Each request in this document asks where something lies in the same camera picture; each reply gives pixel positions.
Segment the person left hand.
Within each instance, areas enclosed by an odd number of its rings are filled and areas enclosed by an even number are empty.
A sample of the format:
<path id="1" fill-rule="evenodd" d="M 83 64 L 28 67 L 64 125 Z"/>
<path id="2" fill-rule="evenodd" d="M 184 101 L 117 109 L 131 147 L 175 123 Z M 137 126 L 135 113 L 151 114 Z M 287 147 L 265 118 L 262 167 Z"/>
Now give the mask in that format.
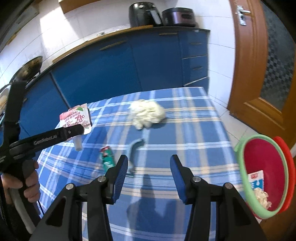
<path id="1" fill-rule="evenodd" d="M 36 171 L 38 168 L 39 164 L 37 163 L 37 161 L 34 161 L 34 171 L 25 181 L 27 189 L 23 192 L 23 195 L 30 203 L 37 202 L 40 198 L 39 176 Z M 13 204 L 13 201 L 11 200 L 11 196 L 9 194 L 9 189 L 20 189 L 22 188 L 23 184 L 16 177 L 6 173 L 3 173 L 1 175 L 1 180 L 4 187 L 6 202 L 7 204 Z"/>

